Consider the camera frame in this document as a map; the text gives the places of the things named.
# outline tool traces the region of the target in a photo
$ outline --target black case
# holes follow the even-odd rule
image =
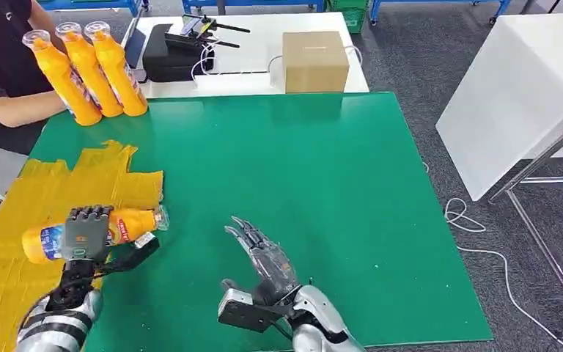
[[[165,43],[165,33],[171,26],[170,23],[157,24],[150,32],[150,38],[147,41],[142,59],[147,77],[154,82],[192,81],[191,68],[199,61],[201,50],[190,51],[172,46],[168,47]],[[208,57],[214,56],[214,51],[208,54]],[[214,61],[214,59],[211,59],[204,62],[206,71],[213,68]],[[197,65],[194,74],[203,74],[200,65]]]

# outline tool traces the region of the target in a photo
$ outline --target person's arm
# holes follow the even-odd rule
[[[62,99],[54,91],[16,98],[0,97],[0,123],[18,127],[48,119],[64,109]]]
[[[51,34],[51,42],[58,48],[61,52],[65,53],[66,48],[61,39],[55,35],[55,23],[51,19],[51,16],[42,8],[36,0],[31,1],[31,15],[29,16],[29,24],[33,29],[43,29]]]

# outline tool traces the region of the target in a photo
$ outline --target white cable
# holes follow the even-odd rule
[[[193,67],[191,67],[191,78],[193,79],[193,83],[195,83],[195,87],[198,87],[197,81],[195,80],[195,67],[197,67],[197,65],[201,64],[205,60],[216,60],[216,59],[217,59],[216,57],[205,57],[204,59],[201,59],[198,62],[196,62],[195,65],[193,65]]]
[[[362,66],[363,63],[364,63],[364,57],[363,57],[363,55],[361,55],[361,51],[359,51],[359,48],[357,48],[357,47],[354,46],[354,45],[349,45],[349,46],[345,46],[345,47],[344,47],[345,50],[348,49],[348,48],[353,48],[353,49],[355,49],[355,52],[357,53],[357,56],[358,56],[358,58],[359,58],[359,66]],[[267,67],[266,72],[271,73],[271,65],[273,64],[273,61],[279,59],[280,57],[282,57],[282,55],[275,56],[274,58],[272,58],[272,59],[268,62],[268,67]]]
[[[349,45],[349,46],[345,46],[344,50],[346,51],[346,49],[348,49],[348,48],[355,49],[355,52],[357,53],[357,56],[359,57],[359,66],[362,66],[364,64],[364,56],[361,55],[361,51],[359,50],[359,48],[357,48],[354,45]]]
[[[216,44],[219,43],[219,42],[221,42],[221,40],[218,39],[217,37],[215,37],[214,35],[213,35],[213,39],[215,40],[215,42],[206,43],[206,44],[204,45],[204,48],[202,49],[202,53],[199,55],[199,61],[200,61],[199,66],[202,68],[202,72],[203,72],[206,76],[210,76],[210,74],[209,74],[208,72],[206,72],[206,69],[204,68],[204,61],[207,61],[207,60],[204,60],[204,53],[206,53],[206,57],[208,58],[208,54],[210,54],[210,52],[211,52],[214,48],[216,48],[216,46],[217,46]]]
[[[449,209],[450,205],[452,204],[452,201],[455,201],[455,200],[460,201],[463,204],[463,210],[460,213]],[[444,218],[446,218],[446,222],[448,224],[452,224],[452,225],[458,227],[459,229],[462,229],[462,230],[467,231],[467,232],[479,233],[479,232],[484,232],[484,231],[487,230],[487,228],[484,225],[480,224],[478,221],[473,220],[472,218],[470,218],[468,216],[465,216],[464,214],[465,214],[466,211],[467,211],[467,204],[465,203],[464,200],[462,200],[461,198],[452,198],[446,203],[446,210],[444,211]],[[459,225],[459,224],[455,223],[455,221],[457,221],[458,219],[465,219],[465,220],[477,225],[478,228],[469,229],[467,227]],[[521,306],[519,306],[517,301],[515,301],[515,297],[512,295],[512,291],[510,290],[510,283],[508,281],[508,260],[506,259],[506,257],[504,255],[502,255],[502,253],[495,252],[495,251],[488,251],[488,250],[484,250],[484,249],[468,249],[468,248],[460,247],[458,245],[457,245],[457,248],[460,251],[464,251],[464,252],[485,253],[485,254],[498,255],[504,261],[504,277],[506,279],[506,291],[508,292],[508,297],[510,298],[510,301],[512,302],[512,304],[517,309],[519,309],[519,312],[522,312],[523,315],[528,317],[529,320],[532,320],[533,323],[538,325],[544,332],[546,332],[547,335],[549,335],[552,339],[557,341],[560,345],[563,345],[563,341],[561,339],[559,339],[553,332],[551,332],[544,325],[542,325],[541,322],[536,320],[528,312],[526,312],[523,308],[521,308]]]
[[[457,200],[457,201],[459,201],[463,204],[463,211],[461,211],[460,213],[457,213],[455,211],[450,210],[450,205],[455,200]],[[462,200],[461,198],[452,198],[451,200],[449,200],[446,203],[446,212],[444,213],[444,217],[446,218],[446,222],[448,224],[455,225],[459,229],[467,231],[467,232],[480,233],[480,232],[484,232],[484,231],[487,230],[487,228],[483,224],[480,224],[478,221],[473,220],[472,218],[470,218],[468,216],[465,216],[464,214],[465,214],[466,211],[467,211],[467,203],[465,203],[464,200]],[[457,221],[458,219],[465,219],[465,220],[471,222],[472,224],[477,225],[478,227],[476,229],[470,229],[468,227],[461,226],[461,225],[455,223],[455,221]]]
[[[273,61],[279,59],[280,57],[282,57],[282,55],[277,55],[268,62],[268,68],[266,69],[266,72],[271,73],[271,64],[273,64]]]

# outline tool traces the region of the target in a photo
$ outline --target orange bottle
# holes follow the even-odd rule
[[[139,83],[126,62],[124,49],[111,36],[106,22],[96,21],[85,26],[85,35],[92,39],[96,57],[117,99],[128,116],[139,116],[147,111],[147,100],[141,93]]]
[[[100,111],[106,117],[115,117],[123,112],[115,98],[105,74],[100,69],[94,47],[81,35],[81,26],[74,22],[64,22],[55,28],[55,33],[62,38],[70,61],[76,68],[87,90],[100,105]]]
[[[169,217],[163,206],[154,210],[118,209],[109,214],[107,246],[135,241],[154,230],[167,230]],[[63,224],[51,224],[29,229],[23,234],[23,249],[29,261],[47,263],[62,257]]]
[[[70,60],[51,43],[47,31],[34,30],[23,36],[23,44],[35,55],[37,65],[64,101],[74,120],[83,126],[94,125],[102,118],[81,77],[72,69]]]

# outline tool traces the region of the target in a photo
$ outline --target bottle cap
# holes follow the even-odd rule
[[[64,41],[74,42],[82,38],[81,25],[75,22],[64,22],[55,27],[55,34]]]
[[[23,250],[29,261],[34,264],[48,263],[50,260],[44,254],[42,243],[40,242],[41,229],[35,228],[27,230],[23,234]]]
[[[94,41],[105,40],[111,36],[111,27],[106,22],[91,22],[85,26],[85,35]]]
[[[154,222],[157,230],[167,231],[169,229],[169,215],[162,205],[154,209]]]
[[[25,33],[23,36],[23,44],[33,51],[39,51],[53,45],[51,43],[51,35],[42,29],[35,29]]]

